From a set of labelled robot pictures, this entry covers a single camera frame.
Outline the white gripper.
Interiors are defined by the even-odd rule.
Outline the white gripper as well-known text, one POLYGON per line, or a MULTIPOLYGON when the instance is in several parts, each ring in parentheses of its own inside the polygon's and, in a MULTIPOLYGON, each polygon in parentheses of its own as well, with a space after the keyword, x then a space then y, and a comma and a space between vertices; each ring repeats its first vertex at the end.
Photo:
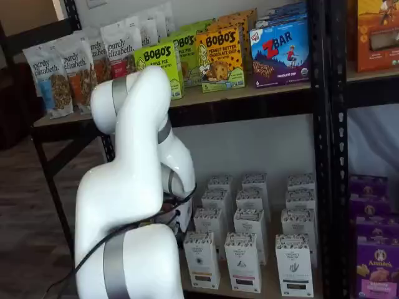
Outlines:
POLYGON ((175 222, 176 224, 178 224, 180 231, 182 231, 182 233, 185 233, 188 229, 193 212, 192 199, 178 206, 176 212, 178 212, 178 215, 175 219, 175 222))

